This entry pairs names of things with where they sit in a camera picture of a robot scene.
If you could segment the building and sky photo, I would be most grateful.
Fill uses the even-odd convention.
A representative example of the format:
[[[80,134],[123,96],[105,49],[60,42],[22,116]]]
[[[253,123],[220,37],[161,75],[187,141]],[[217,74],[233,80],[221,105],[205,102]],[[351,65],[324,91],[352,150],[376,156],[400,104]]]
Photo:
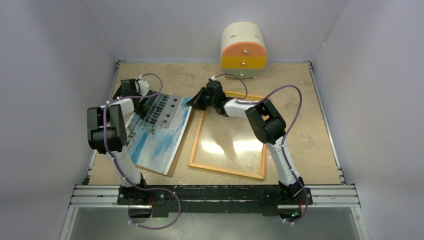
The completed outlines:
[[[168,174],[191,114],[189,100],[160,93],[140,101],[126,124],[127,150],[137,168]]]

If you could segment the brown backing board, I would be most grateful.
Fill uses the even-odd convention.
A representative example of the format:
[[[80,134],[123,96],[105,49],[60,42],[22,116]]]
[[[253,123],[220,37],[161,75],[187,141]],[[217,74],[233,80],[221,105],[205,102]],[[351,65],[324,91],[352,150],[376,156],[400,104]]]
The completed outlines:
[[[134,166],[155,174],[171,177],[183,151],[194,111],[183,110],[169,128],[159,127],[155,132],[140,131],[136,143],[129,149]]]

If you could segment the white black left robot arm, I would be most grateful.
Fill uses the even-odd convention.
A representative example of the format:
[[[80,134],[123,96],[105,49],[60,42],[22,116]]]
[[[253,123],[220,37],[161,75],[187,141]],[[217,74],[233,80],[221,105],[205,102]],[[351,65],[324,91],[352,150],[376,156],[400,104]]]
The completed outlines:
[[[146,203],[149,191],[141,172],[135,167],[127,149],[124,117],[140,110],[145,98],[156,96],[150,82],[143,77],[120,81],[120,86],[106,105],[87,109],[87,141],[91,149],[107,156],[120,177],[119,192],[138,205]]]

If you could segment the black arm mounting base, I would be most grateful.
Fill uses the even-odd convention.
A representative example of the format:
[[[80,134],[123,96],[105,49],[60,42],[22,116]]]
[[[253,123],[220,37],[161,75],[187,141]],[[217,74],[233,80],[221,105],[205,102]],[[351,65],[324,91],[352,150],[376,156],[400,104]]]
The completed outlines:
[[[149,185],[128,197],[118,189],[117,205],[152,208],[154,218],[170,213],[261,214],[297,219],[313,204],[309,188],[290,197],[279,185]]]

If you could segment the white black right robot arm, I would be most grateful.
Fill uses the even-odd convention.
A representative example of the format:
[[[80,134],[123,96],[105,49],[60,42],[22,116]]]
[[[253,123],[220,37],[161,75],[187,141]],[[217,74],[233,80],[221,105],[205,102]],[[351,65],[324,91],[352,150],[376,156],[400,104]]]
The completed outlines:
[[[266,145],[271,154],[278,174],[282,200],[292,204],[300,198],[301,192],[308,193],[286,143],[292,126],[287,126],[268,96],[259,101],[229,97],[224,93],[219,81],[210,80],[187,105],[202,111],[212,107],[221,116],[248,120],[255,137]]]

